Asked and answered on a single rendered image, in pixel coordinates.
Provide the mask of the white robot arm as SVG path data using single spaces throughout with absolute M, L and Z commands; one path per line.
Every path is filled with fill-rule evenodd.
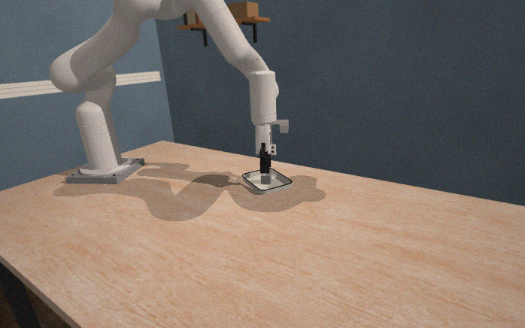
M 130 158 L 121 157 L 111 115 L 117 82 L 112 64 L 137 43 L 140 25 L 145 20 L 172 20 L 190 8 L 225 60 L 249 80 L 251 121 L 279 124 L 280 133 L 288 133 L 288 120 L 276 118 L 279 89 L 275 72 L 249 45 L 224 0 L 114 0 L 113 13 L 106 24 L 90 39 L 55 59 L 49 69 L 50 80 L 57 89 L 86 92 L 75 110 L 88 159 L 80 168 L 82 175 L 109 175 L 131 166 Z

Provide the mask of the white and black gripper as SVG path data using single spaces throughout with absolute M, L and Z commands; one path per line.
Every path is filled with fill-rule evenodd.
M 256 155 L 260 152 L 260 173 L 268 174 L 271 167 L 272 125 L 257 124 L 255 130 Z

